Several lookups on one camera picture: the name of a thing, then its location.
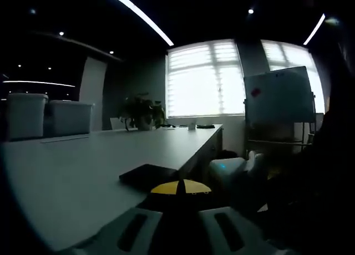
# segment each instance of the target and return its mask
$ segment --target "led strip light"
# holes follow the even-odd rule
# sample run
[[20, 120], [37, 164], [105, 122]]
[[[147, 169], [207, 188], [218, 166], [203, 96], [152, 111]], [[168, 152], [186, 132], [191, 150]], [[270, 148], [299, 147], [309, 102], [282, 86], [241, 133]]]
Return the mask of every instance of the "led strip light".
[[5, 81], [3, 81], [3, 83], [37, 83], [37, 84], [59, 85], [59, 86], [66, 86], [66, 87], [73, 87], [73, 88], [75, 88], [75, 86], [68, 85], [68, 84], [52, 83], [52, 82], [43, 82], [43, 81], [5, 80]]
[[151, 26], [151, 28], [153, 30], [155, 30], [157, 32], [157, 34], [159, 34], [164, 39], [164, 41], [166, 41], [166, 43], [169, 46], [173, 46], [174, 45], [173, 42], [166, 36], [166, 34], [145, 13], [143, 13], [143, 11], [140, 10], [134, 3], [132, 3], [129, 0], [118, 0], [118, 1], [120, 1], [122, 4], [127, 6], [129, 9], [131, 9], [141, 19], [143, 19], [146, 24]]
[[311, 32], [311, 35], [307, 38], [307, 40], [303, 43], [303, 45], [307, 45], [310, 40], [312, 39], [312, 37], [316, 34], [317, 30], [320, 28], [320, 26], [322, 25], [324, 19], [326, 18], [326, 15], [322, 14], [321, 19], [318, 21], [316, 27], [314, 28], [314, 30]]

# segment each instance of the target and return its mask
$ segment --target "yellow object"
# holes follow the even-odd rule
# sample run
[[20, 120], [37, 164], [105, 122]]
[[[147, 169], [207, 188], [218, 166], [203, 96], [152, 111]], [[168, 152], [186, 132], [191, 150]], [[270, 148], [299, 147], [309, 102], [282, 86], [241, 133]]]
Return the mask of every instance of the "yellow object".
[[[158, 193], [158, 194], [175, 195], [176, 190], [178, 189], [177, 188], [178, 183], [179, 183], [178, 181], [174, 181], [174, 182], [161, 184], [158, 187], [155, 187], [154, 189], [152, 189], [150, 192], [151, 193]], [[202, 192], [208, 193], [208, 192], [211, 192], [211, 189], [202, 183], [192, 181], [192, 180], [187, 180], [187, 179], [184, 179], [184, 183], [185, 183], [186, 193], [202, 193]]]

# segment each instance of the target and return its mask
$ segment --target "black device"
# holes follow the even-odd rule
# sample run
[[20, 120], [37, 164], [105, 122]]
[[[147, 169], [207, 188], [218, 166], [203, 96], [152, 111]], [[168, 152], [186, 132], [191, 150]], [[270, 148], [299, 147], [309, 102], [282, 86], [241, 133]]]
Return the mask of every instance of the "black device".
[[119, 176], [120, 182], [150, 192], [160, 184], [179, 179], [178, 172], [166, 167], [145, 164]]
[[214, 129], [215, 125], [197, 125], [198, 129]]

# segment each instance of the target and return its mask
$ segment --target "potted plant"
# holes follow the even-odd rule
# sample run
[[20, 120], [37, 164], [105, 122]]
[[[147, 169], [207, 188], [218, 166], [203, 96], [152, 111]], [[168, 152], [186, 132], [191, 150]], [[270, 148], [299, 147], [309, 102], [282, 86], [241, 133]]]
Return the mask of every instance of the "potted plant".
[[153, 126], [159, 128], [164, 124], [165, 113], [161, 102], [145, 99], [147, 95], [148, 93], [140, 93], [125, 99], [120, 119], [125, 123], [127, 131], [128, 121], [129, 126], [138, 130], [151, 130]]

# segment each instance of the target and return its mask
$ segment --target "whiteboard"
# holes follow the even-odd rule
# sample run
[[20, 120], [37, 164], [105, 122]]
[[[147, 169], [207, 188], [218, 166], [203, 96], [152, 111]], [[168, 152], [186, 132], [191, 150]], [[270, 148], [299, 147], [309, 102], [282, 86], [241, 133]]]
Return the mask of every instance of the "whiteboard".
[[314, 97], [306, 67], [244, 77], [248, 123], [312, 123]]

